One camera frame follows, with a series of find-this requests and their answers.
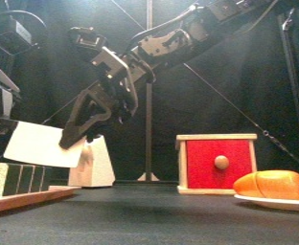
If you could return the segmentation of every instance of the white paper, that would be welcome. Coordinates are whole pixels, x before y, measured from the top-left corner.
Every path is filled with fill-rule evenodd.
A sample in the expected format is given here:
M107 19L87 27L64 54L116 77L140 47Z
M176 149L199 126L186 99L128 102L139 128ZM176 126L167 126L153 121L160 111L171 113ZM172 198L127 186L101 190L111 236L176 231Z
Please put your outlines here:
M85 137L69 149L60 147L63 129L18 122L4 157L28 164L76 167Z

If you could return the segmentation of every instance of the white plate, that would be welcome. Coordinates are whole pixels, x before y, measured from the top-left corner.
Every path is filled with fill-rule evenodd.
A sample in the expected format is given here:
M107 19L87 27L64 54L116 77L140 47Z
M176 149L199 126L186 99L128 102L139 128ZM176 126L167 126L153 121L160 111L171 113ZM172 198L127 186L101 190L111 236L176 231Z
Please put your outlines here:
M299 200L286 200L286 199L271 199L271 198L258 198L243 195L234 195L235 198L251 201L262 207L289 210L289 211L299 211Z

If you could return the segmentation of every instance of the orange object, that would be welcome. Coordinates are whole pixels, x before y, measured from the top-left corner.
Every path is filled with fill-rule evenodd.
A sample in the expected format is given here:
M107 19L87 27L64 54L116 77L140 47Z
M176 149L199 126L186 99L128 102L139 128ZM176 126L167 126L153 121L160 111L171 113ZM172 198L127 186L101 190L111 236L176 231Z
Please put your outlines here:
M290 170L266 170L247 174L234 183L239 195L299 200L299 174Z

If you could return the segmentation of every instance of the wooden knob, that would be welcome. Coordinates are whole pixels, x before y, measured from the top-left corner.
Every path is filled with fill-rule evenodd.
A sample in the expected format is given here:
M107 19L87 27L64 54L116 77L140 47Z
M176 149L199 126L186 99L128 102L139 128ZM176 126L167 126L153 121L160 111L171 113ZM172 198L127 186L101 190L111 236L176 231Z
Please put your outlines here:
M224 170L228 167L228 159L226 156L218 156L215 159L215 167Z

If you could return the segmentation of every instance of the red drawer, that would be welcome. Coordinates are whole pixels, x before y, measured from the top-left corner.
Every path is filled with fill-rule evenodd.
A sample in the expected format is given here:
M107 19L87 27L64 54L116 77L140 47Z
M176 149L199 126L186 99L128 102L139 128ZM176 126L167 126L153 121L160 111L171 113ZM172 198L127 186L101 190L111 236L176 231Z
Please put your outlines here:
M178 136L179 192L232 194L234 182L255 171L255 134ZM218 157L227 161L218 167Z

